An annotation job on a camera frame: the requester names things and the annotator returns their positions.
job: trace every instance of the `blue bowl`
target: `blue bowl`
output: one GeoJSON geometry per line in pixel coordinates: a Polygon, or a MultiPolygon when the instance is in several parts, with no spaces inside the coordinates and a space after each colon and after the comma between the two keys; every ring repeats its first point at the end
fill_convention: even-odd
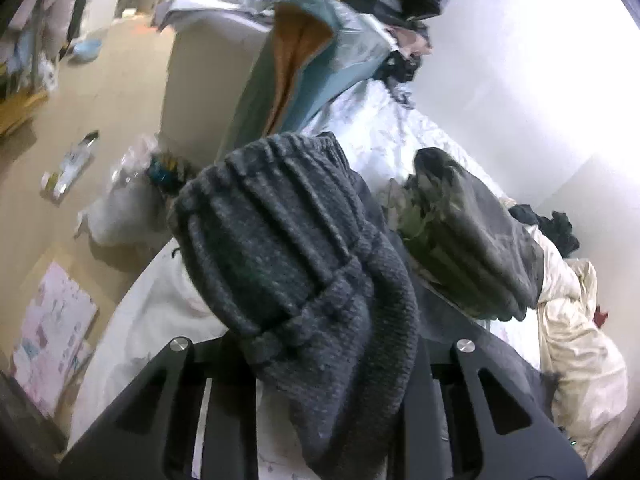
{"type": "Polygon", "coordinates": [[[74,46],[73,60],[80,63],[93,61],[100,54],[102,40],[84,40],[74,46]]]}

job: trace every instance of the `beige floor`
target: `beige floor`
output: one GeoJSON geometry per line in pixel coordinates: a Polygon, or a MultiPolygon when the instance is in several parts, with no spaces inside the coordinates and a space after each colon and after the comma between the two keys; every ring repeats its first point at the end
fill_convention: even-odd
{"type": "Polygon", "coordinates": [[[99,58],[84,66],[62,64],[58,91],[30,124],[0,140],[0,350],[5,356],[24,313],[18,292],[43,257],[66,254],[100,289],[97,294],[106,299],[98,305],[96,328],[105,325],[152,257],[131,248],[99,248],[86,234],[75,240],[73,231],[78,211],[102,192],[110,166],[131,141],[158,131],[172,43],[170,30],[158,34],[145,20],[115,25],[99,58]],[[95,160],[62,203],[53,205],[40,196],[42,173],[55,170],[69,147],[95,129],[100,130],[95,160]]]}

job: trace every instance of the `knit fabric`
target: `knit fabric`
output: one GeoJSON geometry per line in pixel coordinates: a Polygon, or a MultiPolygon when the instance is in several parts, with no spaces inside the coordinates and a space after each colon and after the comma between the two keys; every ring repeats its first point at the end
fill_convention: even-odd
{"type": "Polygon", "coordinates": [[[332,134],[272,136],[203,170],[170,214],[194,285],[288,397],[324,480],[376,476],[417,346],[412,283],[357,184],[332,134]]]}

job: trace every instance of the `yellow object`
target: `yellow object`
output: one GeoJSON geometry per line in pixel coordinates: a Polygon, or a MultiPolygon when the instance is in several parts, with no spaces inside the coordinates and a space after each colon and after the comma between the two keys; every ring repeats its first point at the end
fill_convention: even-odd
{"type": "Polygon", "coordinates": [[[28,89],[20,90],[0,103],[0,137],[21,126],[49,99],[49,93],[41,90],[34,95],[28,89]]]}

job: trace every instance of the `mattress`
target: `mattress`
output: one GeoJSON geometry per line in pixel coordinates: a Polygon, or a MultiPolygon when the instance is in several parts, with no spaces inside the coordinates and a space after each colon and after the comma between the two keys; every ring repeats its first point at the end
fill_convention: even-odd
{"type": "MultiPolygon", "coordinates": [[[[382,83],[356,84],[326,105],[302,131],[313,136],[331,130],[351,167],[372,192],[389,178],[404,180],[413,170],[415,151],[437,146],[480,178],[497,195],[500,187],[436,124],[393,101],[382,83]]],[[[69,447],[89,428],[140,370],[176,336],[194,343],[223,335],[226,327],[207,308],[189,279],[175,240],[155,257],[117,307],[86,370],[78,392],[69,447]]],[[[538,318],[491,322],[488,329],[540,369],[538,318]]],[[[305,465],[283,398],[262,390],[257,403],[260,480],[318,477],[305,465]]]]}

